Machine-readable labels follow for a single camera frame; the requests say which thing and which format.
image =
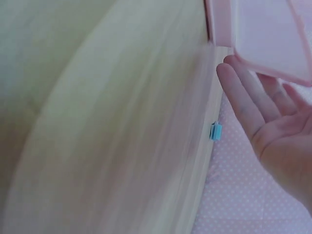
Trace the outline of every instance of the white dots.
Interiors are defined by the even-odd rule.
[[[213,149],[192,234],[309,233],[312,221],[301,222],[309,214],[262,169],[226,98],[219,121],[223,136]]]

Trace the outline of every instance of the blue clip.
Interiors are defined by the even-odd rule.
[[[222,125],[219,122],[215,122],[211,125],[210,140],[216,141],[221,139]]]

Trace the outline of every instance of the palm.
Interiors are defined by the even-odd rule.
[[[258,75],[234,56],[217,68],[220,83],[261,164],[308,206],[312,196],[312,108],[288,84]]]

